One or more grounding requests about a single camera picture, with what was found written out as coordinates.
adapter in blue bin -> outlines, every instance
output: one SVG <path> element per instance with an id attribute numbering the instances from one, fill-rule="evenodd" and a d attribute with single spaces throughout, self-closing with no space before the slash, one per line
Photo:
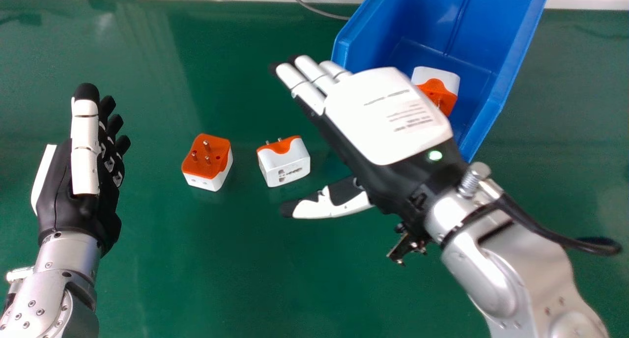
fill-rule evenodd
<path id="1" fill-rule="evenodd" d="M 365 0 L 334 43 L 332 60 L 359 72 L 420 65 L 460 76 L 450 115 L 470 161 L 505 105 L 546 0 Z"/>

black cable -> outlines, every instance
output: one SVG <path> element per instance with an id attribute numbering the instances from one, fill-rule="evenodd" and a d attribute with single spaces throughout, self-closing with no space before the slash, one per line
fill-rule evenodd
<path id="1" fill-rule="evenodd" d="M 316 7 L 312 7 L 306 4 L 306 2 L 304 2 L 303 0 L 295 0 L 295 1 L 298 2 L 301 6 L 305 7 L 306 9 L 312 11 L 313 13 L 326 16 L 327 18 L 333 18 L 333 19 L 345 20 L 345 21 L 350 20 L 349 16 L 342 16 L 342 15 L 328 13 L 327 11 L 319 10 Z"/>
<path id="2" fill-rule="evenodd" d="M 595 255 L 617 255 L 623 249 L 618 242 L 607 237 L 571 239 L 570 237 L 548 230 L 537 223 L 506 193 L 503 193 L 494 204 L 527 230 L 566 248 L 573 248 Z"/>

green indicator light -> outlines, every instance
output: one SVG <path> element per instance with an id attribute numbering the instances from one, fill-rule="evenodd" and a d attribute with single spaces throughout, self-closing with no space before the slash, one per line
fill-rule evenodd
<path id="1" fill-rule="evenodd" d="M 440 161 L 443 157 L 443 154 L 439 150 L 432 150 L 429 152 L 429 159 L 431 161 Z"/>

metal bolt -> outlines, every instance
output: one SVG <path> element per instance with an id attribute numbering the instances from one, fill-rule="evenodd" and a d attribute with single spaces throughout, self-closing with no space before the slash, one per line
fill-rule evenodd
<path id="1" fill-rule="evenodd" d="M 458 185 L 458 194 L 465 198 L 473 197 L 478 189 L 478 183 L 485 180 L 490 174 L 489 166 L 483 163 L 472 163 Z"/>

gray cable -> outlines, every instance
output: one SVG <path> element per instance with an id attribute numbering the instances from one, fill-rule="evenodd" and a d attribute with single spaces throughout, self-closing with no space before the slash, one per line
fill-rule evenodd
<path id="1" fill-rule="evenodd" d="M 306 9 L 308 9 L 308 10 L 314 12 L 314 13 L 317 13 L 319 15 L 323 15 L 323 16 L 326 16 L 328 18 L 333 18 L 333 19 L 337 19 L 337 20 L 345 20 L 345 21 L 350 20 L 349 16 L 341 16 L 341 15 L 328 13 L 327 11 L 319 10 L 316 7 L 312 7 L 312 6 L 308 5 L 308 4 L 306 4 L 306 2 L 304 2 L 303 0 L 295 0 L 295 1 L 298 2 L 299 5 L 305 7 Z"/>

